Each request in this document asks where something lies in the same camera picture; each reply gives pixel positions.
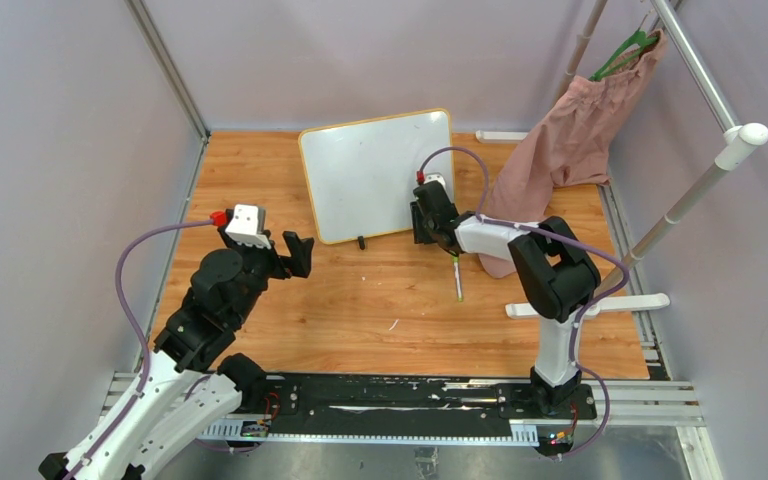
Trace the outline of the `white green marker pen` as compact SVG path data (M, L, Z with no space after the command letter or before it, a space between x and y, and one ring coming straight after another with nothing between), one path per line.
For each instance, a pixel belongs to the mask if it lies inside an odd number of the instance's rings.
M458 302L463 302L464 301L463 283L462 283L462 275L461 275L460 262L459 262L458 256L452 257L452 264L453 264L456 298Z

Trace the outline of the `yellow-framed whiteboard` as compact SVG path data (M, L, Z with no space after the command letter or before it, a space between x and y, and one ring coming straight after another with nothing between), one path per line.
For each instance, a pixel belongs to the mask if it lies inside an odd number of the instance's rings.
M443 108L302 131L298 146L318 239L338 244L409 230L416 172L430 154L452 145Z

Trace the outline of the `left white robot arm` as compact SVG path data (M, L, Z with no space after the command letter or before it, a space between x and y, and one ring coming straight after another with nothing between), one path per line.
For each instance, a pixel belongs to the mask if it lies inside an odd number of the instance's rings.
M42 460L43 478L153 479L214 421L264 405L265 372L223 353L270 280L310 275L315 242L286 231L289 253L280 255L273 241L246 245L218 232L224 248L201 260L140 375L78 445Z

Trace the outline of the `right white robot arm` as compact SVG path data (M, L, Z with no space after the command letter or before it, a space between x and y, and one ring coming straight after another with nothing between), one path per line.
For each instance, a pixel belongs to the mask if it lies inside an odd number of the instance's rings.
M438 181L417 186L413 194L419 243L435 243L454 257L480 254L514 265L528 305L540 318L531 403L544 417L558 416L581 382L578 327L601 283L585 246L557 216L539 224L516 224L460 213Z

